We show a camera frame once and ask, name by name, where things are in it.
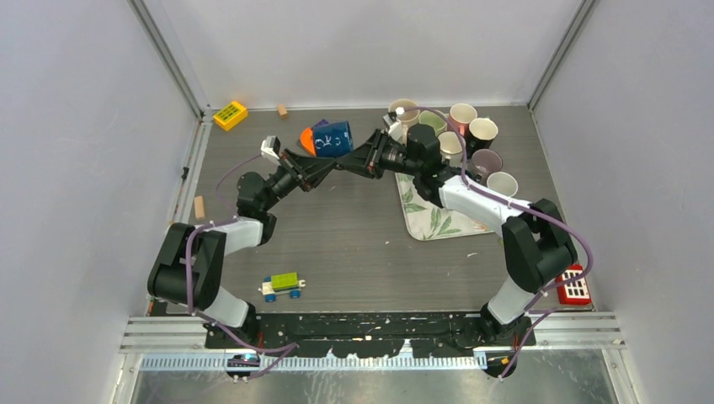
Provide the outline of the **dark blue mug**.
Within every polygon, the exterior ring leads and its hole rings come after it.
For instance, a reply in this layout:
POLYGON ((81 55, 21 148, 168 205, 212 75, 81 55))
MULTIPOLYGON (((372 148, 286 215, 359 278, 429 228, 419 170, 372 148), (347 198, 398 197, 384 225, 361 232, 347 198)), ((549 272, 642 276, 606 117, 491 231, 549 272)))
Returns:
POLYGON ((317 157, 342 157, 354 150, 348 121, 318 125, 312 128, 312 144, 317 157))

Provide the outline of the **beige floral mug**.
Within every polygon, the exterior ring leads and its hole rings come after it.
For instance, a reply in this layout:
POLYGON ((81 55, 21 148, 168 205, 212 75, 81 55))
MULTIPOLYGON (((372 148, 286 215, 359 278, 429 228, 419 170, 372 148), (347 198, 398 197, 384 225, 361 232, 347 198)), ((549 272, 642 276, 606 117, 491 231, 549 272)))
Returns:
POLYGON ((389 113, 396 113, 397 120, 405 127, 418 123, 420 110, 418 104, 409 98, 400 98, 393 101, 387 108, 389 113))

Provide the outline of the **light green mug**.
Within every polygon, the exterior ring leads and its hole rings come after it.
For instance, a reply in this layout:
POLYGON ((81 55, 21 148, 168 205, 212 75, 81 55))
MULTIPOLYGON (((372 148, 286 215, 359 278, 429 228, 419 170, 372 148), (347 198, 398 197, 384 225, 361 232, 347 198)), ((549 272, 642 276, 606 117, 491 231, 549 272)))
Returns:
POLYGON ((430 126, 437 136, 447 131, 447 121, 448 117, 439 111, 422 110, 418 116, 419 124, 430 126))

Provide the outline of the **white mug black handle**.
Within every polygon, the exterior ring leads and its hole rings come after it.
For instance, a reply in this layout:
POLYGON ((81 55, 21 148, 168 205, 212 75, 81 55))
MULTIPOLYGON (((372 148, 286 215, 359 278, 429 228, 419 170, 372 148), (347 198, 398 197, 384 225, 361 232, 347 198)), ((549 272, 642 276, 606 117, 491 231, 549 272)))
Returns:
POLYGON ((462 136, 454 131, 445 131, 437 139, 443 161, 451 167, 463 167, 465 141, 462 136))

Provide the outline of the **pink mug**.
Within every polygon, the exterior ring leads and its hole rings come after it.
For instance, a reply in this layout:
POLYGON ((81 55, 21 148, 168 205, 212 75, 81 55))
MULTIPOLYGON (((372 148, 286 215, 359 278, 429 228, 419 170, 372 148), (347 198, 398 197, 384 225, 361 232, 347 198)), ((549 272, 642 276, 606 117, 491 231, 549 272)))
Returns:
POLYGON ((450 107, 448 129, 466 138, 470 123, 478 117, 477 110, 470 104, 454 104, 450 107))

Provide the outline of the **mauve mug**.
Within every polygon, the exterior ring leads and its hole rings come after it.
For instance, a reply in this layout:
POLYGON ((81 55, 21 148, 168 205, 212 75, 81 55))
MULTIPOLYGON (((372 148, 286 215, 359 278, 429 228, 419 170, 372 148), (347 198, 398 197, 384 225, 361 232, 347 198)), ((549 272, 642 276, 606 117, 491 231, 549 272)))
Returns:
POLYGON ((499 172, 503 167, 501 156, 490 149, 477 150, 472 154, 468 164, 471 177, 481 185, 485 185, 488 177, 499 172))

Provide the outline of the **black faceted mug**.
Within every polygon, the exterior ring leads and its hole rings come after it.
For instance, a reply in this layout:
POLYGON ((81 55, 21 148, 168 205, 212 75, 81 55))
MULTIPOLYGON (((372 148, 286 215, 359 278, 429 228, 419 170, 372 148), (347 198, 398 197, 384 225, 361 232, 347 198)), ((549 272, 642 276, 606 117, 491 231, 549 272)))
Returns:
POLYGON ((489 118, 475 118, 466 134, 466 154, 470 159, 479 150, 488 149, 498 135, 498 126, 489 118))

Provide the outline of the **light blue mug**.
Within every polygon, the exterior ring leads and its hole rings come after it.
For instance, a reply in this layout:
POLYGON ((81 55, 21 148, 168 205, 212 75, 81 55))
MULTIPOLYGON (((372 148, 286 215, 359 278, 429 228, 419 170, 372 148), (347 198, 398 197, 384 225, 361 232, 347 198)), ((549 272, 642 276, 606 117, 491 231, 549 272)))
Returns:
POLYGON ((519 191, 519 183, 510 173, 496 172, 487 178, 487 187, 505 197, 514 197, 519 191))

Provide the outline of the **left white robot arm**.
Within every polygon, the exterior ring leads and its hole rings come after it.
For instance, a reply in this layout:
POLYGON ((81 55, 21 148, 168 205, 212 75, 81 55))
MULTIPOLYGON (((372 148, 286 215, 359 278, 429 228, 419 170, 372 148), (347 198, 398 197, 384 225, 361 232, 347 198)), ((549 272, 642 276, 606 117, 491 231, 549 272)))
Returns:
POLYGON ((255 307, 221 286, 224 258, 265 244, 277 221, 270 210, 297 188, 316 188, 337 164, 336 158, 285 150, 267 178, 244 173, 237 181, 236 213, 230 219, 201 226, 174 223, 168 228, 147 279, 149 295, 222 323, 236 347, 251 347, 258 337, 255 307))

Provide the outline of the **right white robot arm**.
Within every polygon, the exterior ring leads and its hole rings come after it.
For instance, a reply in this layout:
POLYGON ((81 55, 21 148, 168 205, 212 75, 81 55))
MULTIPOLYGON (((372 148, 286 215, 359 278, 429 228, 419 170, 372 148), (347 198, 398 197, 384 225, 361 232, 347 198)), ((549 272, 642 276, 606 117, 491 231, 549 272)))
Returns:
POLYGON ((578 259, 558 208, 548 199, 535 203, 505 197, 468 178, 445 162, 434 131, 415 125, 406 144, 385 131, 338 158, 338 169, 366 178, 385 171, 412 176, 418 194, 433 205, 472 218, 504 244, 507 279, 483 307, 481 334, 492 345, 514 335, 514 321, 529 310, 536 294, 578 259))

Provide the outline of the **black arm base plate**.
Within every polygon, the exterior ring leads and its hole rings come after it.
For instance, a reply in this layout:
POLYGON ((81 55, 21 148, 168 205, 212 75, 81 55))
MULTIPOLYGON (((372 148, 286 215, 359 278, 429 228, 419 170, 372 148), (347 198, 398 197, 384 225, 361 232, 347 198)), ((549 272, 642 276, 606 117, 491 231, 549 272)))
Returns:
POLYGON ((479 327, 480 316, 464 311, 260 313, 247 329, 207 326, 207 348, 238 348, 238 339, 267 350, 272 357, 293 344, 291 357, 339 359, 392 358, 410 348, 418 359, 466 357, 474 348, 514 349, 533 346, 526 332, 528 317, 520 318, 500 336, 479 327))

